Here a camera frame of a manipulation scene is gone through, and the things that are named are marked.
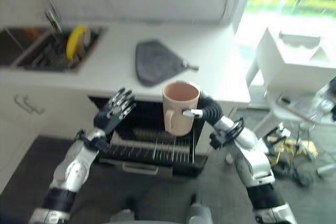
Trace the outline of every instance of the floor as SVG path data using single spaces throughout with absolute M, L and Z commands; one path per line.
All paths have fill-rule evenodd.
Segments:
M 236 116 L 243 115 L 246 125 L 253 127 L 266 114 L 267 111 L 246 110 L 238 111 Z M 328 128 L 316 127 L 311 132 L 320 150 L 336 153 L 335 135 L 336 130 Z M 69 141 L 44 137 L 34 142 L 1 195 L 2 215 L 27 222 L 33 209 L 41 204 L 52 173 L 69 144 Z M 167 180 L 93 165 L 88 181 L 77 196 L 70 223 L 107 222 L 130 196 L 138 200 L 140 219 L 181 223 L 195 191 L 210 207 L 214 224 L 255 223 L 251 204 L 234 166 L 224 163 L 225 152 L 213 152 L 197 179 Z M 298 223 L 334 223 L 336 175 L 319 179 L 314 173 L 315 167 L 331 161 L 323 154 L 315 164 L 306 162 L 301 166 L 314 177 L 310 188 L 300 188 L 291 179 L 277 180 Z

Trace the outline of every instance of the sink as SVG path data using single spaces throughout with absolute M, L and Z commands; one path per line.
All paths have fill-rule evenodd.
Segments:
M 85 53 L 69 61 L 66 57 L 67 41 L 72 29 L 64 29 L 62 34 L 51 31 L 44 33 L 22 55 L 17 67 L 26 70 L 41 71 L 75 71 L 93 51 L 104 28 L 91 28 L 90 43 L 85 47 Z
M 69 61 L 66 57 L 66 46 L 72 28 L 64 28 L 61 34 L 55 33 L 52 29 L 34 29 L 39 29 L 40 33 L 29 33 L 33 28 L 11 28 L 0 32 L 1 67 L 39 71 L 76 71 L 92 53 L 100 36 L 106 30 L 102 27 L 90 28 L 90 43 L 85 47 L 85 52 Z
M 15 65 L 15 61 L 27 50 L 46 28 L 4 28 L 0 31 L 0 66 Z

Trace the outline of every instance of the white cabinet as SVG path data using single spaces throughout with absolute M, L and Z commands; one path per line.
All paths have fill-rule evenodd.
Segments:
M 80 129 L 93 129 L 93 118 L 98 108 L 85 93 L 72 92 L 48 118 L 41 135 L 73 139 Z
M 0 83 L 0 113 L 28 130 L 40 130 L 66 93 L 56 88 Z
M 0 115 L 0 193 L 37 134 Z

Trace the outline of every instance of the open dishwasher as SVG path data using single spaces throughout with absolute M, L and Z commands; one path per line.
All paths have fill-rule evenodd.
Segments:
M 98 108 L 108 101 L 90 97 Z M 164 129 L 162 102 L 136 101 L 136 107 L 109 136 L 111 148 L 97 161 L 128 173 L 147 175 L 198 176 L 207 160 L 196 146 L 204 120 L 195 120 L 185 136 L 172 136 Z

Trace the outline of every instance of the mug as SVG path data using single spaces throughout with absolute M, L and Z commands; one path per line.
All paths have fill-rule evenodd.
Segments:
M 200 89 L 185 81 L 168 84 L 162 90 L 163 116 L 165 130 L 174 136 L 184 136 L 193 126 L 193 118 L 187 118 L 182 112 L 195 109 L 200 97 Z

